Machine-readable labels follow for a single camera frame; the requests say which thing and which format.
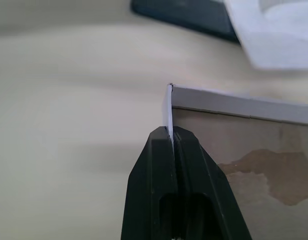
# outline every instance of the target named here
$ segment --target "black clip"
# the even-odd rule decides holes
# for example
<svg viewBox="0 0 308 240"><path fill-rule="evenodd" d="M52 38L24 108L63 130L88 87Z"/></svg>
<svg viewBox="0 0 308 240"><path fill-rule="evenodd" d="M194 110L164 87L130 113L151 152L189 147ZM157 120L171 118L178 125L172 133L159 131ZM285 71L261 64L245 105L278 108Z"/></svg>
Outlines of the black clip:
<svg viewBox="0 0 308 240"><path fill-rule="evenodd" d="M226 176L193 133L154 130L128 180L121 240L251 240Z"/></svg>

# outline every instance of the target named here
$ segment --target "cardboard box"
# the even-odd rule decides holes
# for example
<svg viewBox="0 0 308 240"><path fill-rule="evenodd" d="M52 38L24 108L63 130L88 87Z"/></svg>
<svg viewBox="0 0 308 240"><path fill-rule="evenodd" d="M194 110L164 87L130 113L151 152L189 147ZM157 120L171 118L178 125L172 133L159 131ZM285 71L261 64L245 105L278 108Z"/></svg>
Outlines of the cardboard box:
<svg viewBox="0 0 308 240"><path fill-rule="evenodd" d="M308 239L308 104L169 85L165 123L226 174L254 240Z"/></svg>

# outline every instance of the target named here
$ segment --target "clip jaw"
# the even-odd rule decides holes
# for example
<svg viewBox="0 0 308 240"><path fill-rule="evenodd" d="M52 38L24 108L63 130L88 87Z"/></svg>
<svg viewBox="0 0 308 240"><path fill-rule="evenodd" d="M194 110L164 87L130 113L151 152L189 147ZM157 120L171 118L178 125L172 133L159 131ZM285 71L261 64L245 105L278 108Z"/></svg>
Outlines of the clip jaw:
<svg viewBox="0 0 308 240"><path fill-rule="evenodd" d="M226 176L193 133L154 130L128 180L121 240L251 240Z"/></svg>

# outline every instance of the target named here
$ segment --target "brown stain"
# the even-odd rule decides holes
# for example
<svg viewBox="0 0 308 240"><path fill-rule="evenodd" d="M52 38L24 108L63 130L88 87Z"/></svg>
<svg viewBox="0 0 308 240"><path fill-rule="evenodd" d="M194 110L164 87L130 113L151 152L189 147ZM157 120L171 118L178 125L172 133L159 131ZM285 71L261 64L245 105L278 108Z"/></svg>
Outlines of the brown stain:
<svg viewBox="0 0 308 240"><path fill-rule="evenodd" d="M308 158L303 152L254 150L230 164L219 164L226 175L264 174L270 195L288 206L308 199Z"/></svg>

